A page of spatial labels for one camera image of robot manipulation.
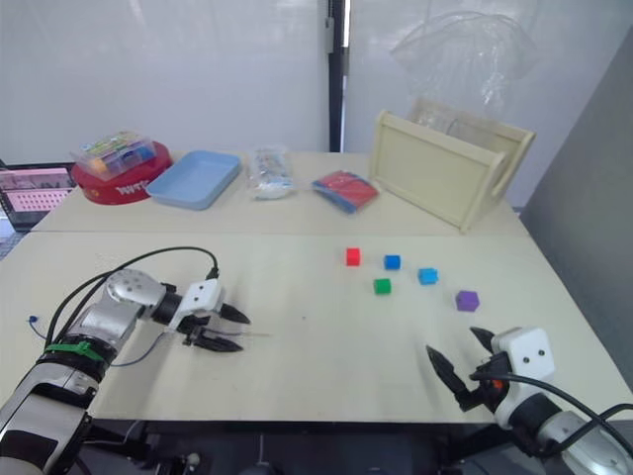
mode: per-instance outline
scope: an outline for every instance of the red cube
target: red cube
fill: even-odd
[[[360,248],[358,247],[347,247],[347,253],[345,256],[345,260],[347,265],[349,266],[358,266],[360,265]]]

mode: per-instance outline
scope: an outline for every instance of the clear plastic box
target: clear plastic box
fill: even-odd
[[[156,156],[150,138],[123,131],[89,143],[81,151],[70,153],[83,170],[103,181],[134,168]]]

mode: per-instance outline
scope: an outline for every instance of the plastic container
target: plastic container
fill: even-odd
[[[459,121],[485,131],[486,147],[383,112],[370,176],[465,233],[503,198],[535,134],[461,112]]]
[[[151,139],[123,131],[89,143],[80,152],[71,153],[84,171],[108,181],[156,156]]]
[[[103,181],[84,171],[79,165],[72,167],[72,178],[84,196],[100,205],[126,205],[148,200],[146,186],[171,166],[169,150],[160,142],[154,142],[156,156],[134,168]]]
[[[163,205],[204,210],[229,186],[240,169],[238,156],[191,151],[149,183],[145,191]]]

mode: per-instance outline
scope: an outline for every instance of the purple cube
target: purple cube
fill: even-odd
[[[477,292],[462,290],[455,298],[457,310],[460,312],[475,312],[479,307],[479,296]]]

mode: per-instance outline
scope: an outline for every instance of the small cube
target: small cube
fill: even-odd
[[[422,285],[433,285],[437,282],[437,269],[427,267],[417,271],[417,280]]]
[[[392,281],[390,279],[374,280],[374,292],[376,295],[387,295],[392,293]]]
[[[385,256],[385,269],[386,270],[399,270],[401,266],[400,256],[397,254],[387,254]]]
[[[479,307],[479,296],[477,292],[462,290],[455,298],[457,310],[460,312],[475,312]]]
[[[347,252],[345,253],[345,262],[348,266],[357,267],[360,265],[360,248],[358,247],[347,247]]]

